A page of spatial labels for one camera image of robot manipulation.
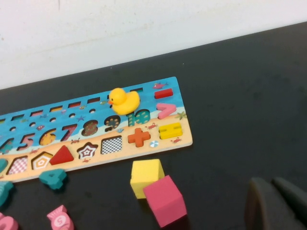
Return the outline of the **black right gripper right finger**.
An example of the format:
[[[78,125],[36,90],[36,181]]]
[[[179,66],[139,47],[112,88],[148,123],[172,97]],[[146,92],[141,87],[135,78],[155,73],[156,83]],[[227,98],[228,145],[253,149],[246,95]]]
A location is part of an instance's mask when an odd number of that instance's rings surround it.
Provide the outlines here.
[[[281,177],[272,179],[272,184],[282,195],[297,218],[307,225],[307,193],[293,183]]]

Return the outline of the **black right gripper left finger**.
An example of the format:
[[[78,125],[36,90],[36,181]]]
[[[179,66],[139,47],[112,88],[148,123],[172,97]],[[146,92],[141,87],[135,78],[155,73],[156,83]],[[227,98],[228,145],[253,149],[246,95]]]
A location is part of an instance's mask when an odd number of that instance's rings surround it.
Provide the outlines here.
[[[247,230],[305,229],[272,182],[259,177],[249,181],[244,221]]]

